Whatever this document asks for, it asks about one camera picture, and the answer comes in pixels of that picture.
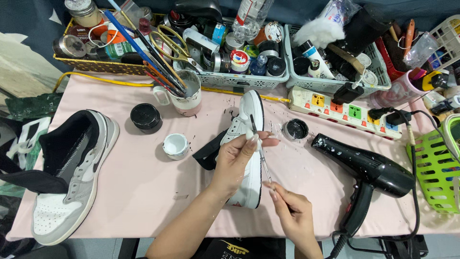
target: grey and white sneaker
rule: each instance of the grey and white sneaker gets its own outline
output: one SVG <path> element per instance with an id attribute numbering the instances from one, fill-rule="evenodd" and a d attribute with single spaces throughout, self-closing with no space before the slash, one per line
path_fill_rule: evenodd
<path id="1" fill-rule="evenodd" d="M 115 144 L 120 128 L 93 110 L 73 114 L 52 132 L 42 135 L 45 184 L 38 187 L 32 235 L 42 245 L 56 245 L 85 220 L 96 198 L 98 174 Z"/>
<path id="2" fill-rule="evenodd" d="M 243 95 L 240 101 L 240 114 L 233 119 L 230 128 L 220 142 L 230 142 L 232 139 L 246 134 L 248 128 L 252 129 L 250 115 L 253 115 L 257 130 L 264 130 L 264 108 L 260 95 L 255 90 L 250 90 Z M 238 191 L 227 204 L 255 209 L 259 206 L 262 188 L 262 169 L 259 152 L 255 152 L 244 170 L 244 178 Z"/>

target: water bottle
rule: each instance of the water bottle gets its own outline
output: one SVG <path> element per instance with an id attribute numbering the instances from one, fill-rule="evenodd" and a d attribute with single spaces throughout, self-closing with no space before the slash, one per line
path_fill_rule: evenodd
<path id="1" fill-rule="evenodd" d="M 265 64 L 267 64 L 267 57 L 264 55 L 259 55 L 257 57 L 257 60 L 251 62 L 251 64 L 249 65 L 249 71 L 251 72 L 251 75 L 254 75 L 254 76 L 265 75 L 265 71 L 267 69 Z"/>
<path id="2" fill-rule="evenodd" d="M 243 41 L 253 40 L 267 18 L 274 0 L 242 0 L 232 24 L 235 36 Z"/>

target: pink tablecloth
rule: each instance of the pink tablecloth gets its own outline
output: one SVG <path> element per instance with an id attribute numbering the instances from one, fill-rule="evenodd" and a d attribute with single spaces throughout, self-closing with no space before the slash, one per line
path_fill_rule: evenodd
<path id="1" fill-rule="evenodd" d="M 95 73 L 121 81 L 150 83 L 148 77 L 115 76 Z M 261 94 L 287 96 L 280 85 Z M 367 105 L 364 100 L 355 103 Z M 163 127 L 144 135 L 130 121 L 131 109 L 139 103 L 151 103 L 161 113 Z M 160 106 L 151 88 L 116 86 L 81 76 L 72 76 L 50 130 L 81 109 L 93 109 L 116 120 L 120 136 L 99 174 L 98 194 L 92 210 L 73 238 L 155 237 L 203 190 L 212 177 L 192 158 L 192 154 L 230 126 L 231 115 L 238 114 L 240 96 L 202 93 L 202 109 L 197 117 L 186 118 L 171 106 Z M 410 169 L 405 152 L 407 138 L 390 141 L 327 120 L 290 111 L 285 103 L 263 101 L 265 130 L 278 133 L 277 147 L 267 148 L 266 159 L 275 181 L 305 195 L 313 204 L 315 234 L 324 239 L 337 229 L 353 191 L 354 179 L 336 163 L 310 147 L 316 133 L 323 133 L 346 144 L 368 149 L 391 158 Z M 414 104 L 423 108 L 419 100 Z M 310 128 L 307 138 L 290 142 L 279 131 L 292 118 L 304 120 Z M 416 137 L 433 130 L 428 120 L 412 120 Z M 170 133 L 182 133 L 191 150 L 181 161 L 169 159 L 162 141 Z M 41 169 L 38 161 L 36 169 Z M 284 236 L 268 191 L 262 189 L 258 209 L 225 206 L 216 217 L 207 236 Z M 35 193 L 26 191 L 8 238 L 31 237 L 30 224 Z M 440 215 L 430 209 L 419 191 L 421 225 L 419 233 L 459 233 L 459 216 Z M 412 194 L 394 199 L 374 192 L 366 219 L 356 237 L 408 234 L 414 227 Z"/>

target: pink container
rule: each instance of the pink container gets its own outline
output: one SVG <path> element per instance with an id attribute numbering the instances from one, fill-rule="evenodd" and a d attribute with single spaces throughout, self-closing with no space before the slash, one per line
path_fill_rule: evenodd
<path id="1" fill-rule="evenodd" d="M 409 81 L 409 70 L 400 78 L 391 82 L 391 88 L 388 91 L 377 91 L 370 95 L 372 104 L 377 108 L 383 107 L 398 107 L 412 99 L 425 94 L 425 91 L 420 91 L 415 88 Z"/>

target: fingernail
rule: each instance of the fingernail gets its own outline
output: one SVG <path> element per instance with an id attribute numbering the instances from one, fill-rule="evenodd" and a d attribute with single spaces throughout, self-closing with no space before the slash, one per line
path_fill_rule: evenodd
<path id="1" fill-rule="evenodd" d="M 278 200 L 278 197 L 276 196 L 276 192 L 272 189 L 268 190 L 268 193 L 270 194 L 271 199 L 273 202 L 276 202 Z"/>
<path id="2" fill-rule="evenodd" d="M 249 141 L 248 146 L 250 148 L 254 148 L 255 146 L 257 146 L 257 140 L 259 140 L 259 135 L 254 134 L 254 136 L 252 136 L 252 138 L 248 140 Z"/>

